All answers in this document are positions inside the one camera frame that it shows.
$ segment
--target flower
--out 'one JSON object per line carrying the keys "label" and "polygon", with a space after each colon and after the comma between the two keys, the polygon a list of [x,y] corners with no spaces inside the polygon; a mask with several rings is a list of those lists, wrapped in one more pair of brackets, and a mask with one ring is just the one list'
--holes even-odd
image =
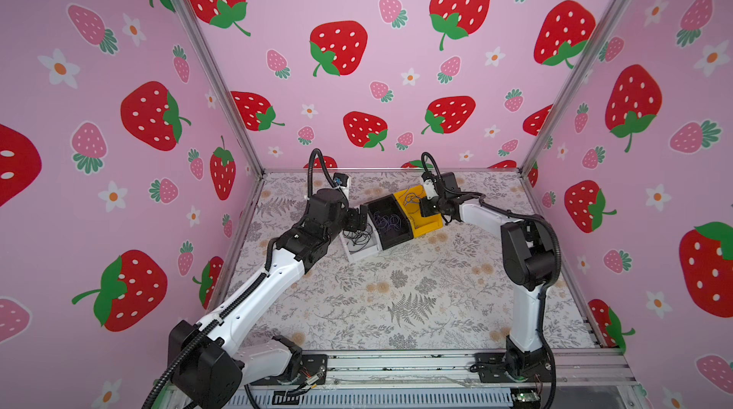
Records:
{"label": "flower", "polygon": [[655,311],[659,318],[664,318],[665,312],[672,312],[672,307],[664,302],[664,293],[652,293],[647,291],[646,297],[649,299],[649,302],[646,303],[646,308]]}
{"label": "flower", "polygon": [[420,77],[419,74],[415,73],[415,69],[410,67],[407,73],[403,73],[402,77],[404,80],[402,81],[402,84],[409,84],[411,86],[415,86],[415,82]]}
{"label": "flower", "polygon": [[119,390],[119,385],[122,382],[122,379],[118,379],[115,383],[109,383],[109,380],[107,380],[102,386],[102,395],[94,400],[92,407],[107,409],[110,404],[118,402],[119,393],[117,393],[117,390]]}
{"label": "flower", "polygon": [[186,213],[186,218],[188,218],[188,226],[194,227],[194,224],[199,224],[199,218],[201,217],[201,211],[196,210],[196,207],[191,205],[191,211]]}
{"label": "flower", "polygon": [[130,37],[133,37],[133,43],[135,46],[140,46],[141,40],[147,40],[145,34],[140,30],[140,19],[130,19],[125,13],[123,13],[124,27],[123,32]]}
{"label": "flower", "polygon": [[731,58],[726,54],[728,40],[716,47],[706,46],[702,48],[702,59],[693,65],[693,69],[702,69],[702,73],[709,77],[718,65],[728,64]]}
{"label": "flower", "polygon": [[97,196],[107,202],[107,212],[112,212],[115,207],[124,209],[124,197],[127,194],[127,188],[118,188],[115,182],[110,182],[107,191],[102,191]]}
{"label": "flower", "polygon": [[646,15],[644,27],[647,27],[651,23],[658,24],[662,20],[662,11],[667,8],[667,5],[669,5],[668,1],[655,0],[654,4],[644,11]]}
{"label": "flower", "polygon": [[489,51],[488,53],[486,53],[487,59],[486,59],[486,64],[484,65],[491,64],[493,66],[499,66],[499,61],[503,59],[504,56],[506,56],[506,54],[502,53],[501,48],[497,46],[495,50]]}
{"label": "flower", "polygon": [[66,62],[66,57],[59,48],[53,50],[53,57],[38,56],[38,60],[43,64],[44,67],[50,70],[48,74],[48,80],[51,84],[59,84],[62,81],[76,89],[76,78],[75,74],[79,73],[78,65]]}
{"label": "flower", "polygon": [[660,212],[664,210],[664,203],[672,199],[672,196],[664,192],[664,184],[660,184],[655,189],[647,188],[646,195],[649,196],[646,205],[653,205]]}

